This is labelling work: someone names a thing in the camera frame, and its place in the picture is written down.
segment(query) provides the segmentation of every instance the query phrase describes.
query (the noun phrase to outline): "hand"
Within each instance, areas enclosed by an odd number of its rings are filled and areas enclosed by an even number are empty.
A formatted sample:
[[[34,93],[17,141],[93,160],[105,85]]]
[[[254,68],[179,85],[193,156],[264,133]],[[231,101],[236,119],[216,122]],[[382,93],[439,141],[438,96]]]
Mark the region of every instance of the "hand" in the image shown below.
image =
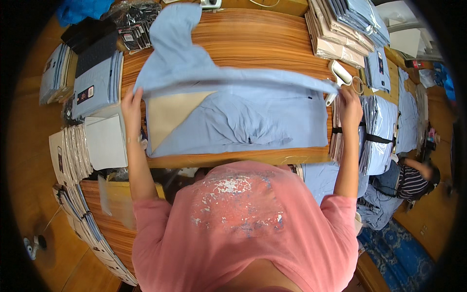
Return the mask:
[[[352,134],[358,133],[358,126],[363,116],[360,99],[357,94],[349,87],[342,86],[339,92],[341,98],[340,106],[340,123],[342,125],[342,133]]]
[[[121,111],[125,120],[127,139],[137,140],[141,131],[141,97],[143,88],[138,88],[133,96],[133,86],[130,86],[121,102]]]
[[[399,161],[397,162],[398,165],[404,165],[405,164],[405,157],[399,158]]]

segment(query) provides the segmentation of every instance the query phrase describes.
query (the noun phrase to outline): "woman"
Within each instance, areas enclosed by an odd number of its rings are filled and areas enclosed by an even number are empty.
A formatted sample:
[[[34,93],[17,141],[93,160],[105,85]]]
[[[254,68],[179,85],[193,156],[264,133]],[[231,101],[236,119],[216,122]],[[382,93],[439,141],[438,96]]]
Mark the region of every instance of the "woman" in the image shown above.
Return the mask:
[[[218,166],[157,198],[141,149],[142,89],[122,101],[130,190],[138,234],[133,265],[143,291],[342,291],[353,276],[360,100],[341,91],[344,154],[318,206],[300,178],[252,161]]]
[[[397,164],[391,161],[387,172],[370,177],[370,183],[383,194],[409,201],[431,192],[439,181],[439,169],[431,161],[420,163],[406,157]]]

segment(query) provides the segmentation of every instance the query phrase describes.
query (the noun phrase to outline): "pink shirt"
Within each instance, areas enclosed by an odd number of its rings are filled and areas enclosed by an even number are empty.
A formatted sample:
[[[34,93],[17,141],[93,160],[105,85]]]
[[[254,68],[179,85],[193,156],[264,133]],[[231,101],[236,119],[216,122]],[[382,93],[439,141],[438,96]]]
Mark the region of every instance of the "pink shirt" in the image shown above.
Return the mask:
[[[163,200],[134,203],[133,265],[143,291],[213,291],[268,259],[304,292],[342,291],[355,271],[356,199],[321,207],[298,175],[242,161]]]

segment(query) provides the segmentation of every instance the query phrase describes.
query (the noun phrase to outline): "striped shirt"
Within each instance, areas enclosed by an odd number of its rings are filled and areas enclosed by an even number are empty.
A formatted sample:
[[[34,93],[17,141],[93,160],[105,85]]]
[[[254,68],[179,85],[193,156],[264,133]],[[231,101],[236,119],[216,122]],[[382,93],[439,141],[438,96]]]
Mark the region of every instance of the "striped shirt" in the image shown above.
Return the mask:
[[[403,199],[419,199],[426,193],[428,181],[423,179],[420,172],[410,166],[401,165],[399,173],[399,197]]]

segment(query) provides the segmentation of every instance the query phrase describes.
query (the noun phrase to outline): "black hair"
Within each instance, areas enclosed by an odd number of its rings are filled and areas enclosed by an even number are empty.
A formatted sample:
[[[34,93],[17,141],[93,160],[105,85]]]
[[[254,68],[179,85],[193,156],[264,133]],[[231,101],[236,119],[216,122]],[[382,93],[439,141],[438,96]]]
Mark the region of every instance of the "black hair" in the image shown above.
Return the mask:
[[[427,186],[426,193],[432,192],[435,189],[435,187],[439,185],[439,182],[441,181],[441,174],[439,172],[438,167],[434,165],[431,160],[428,161],[428,165],[432,169],[432,175],[431,175],[430,180],[428,181],[429,184]]]

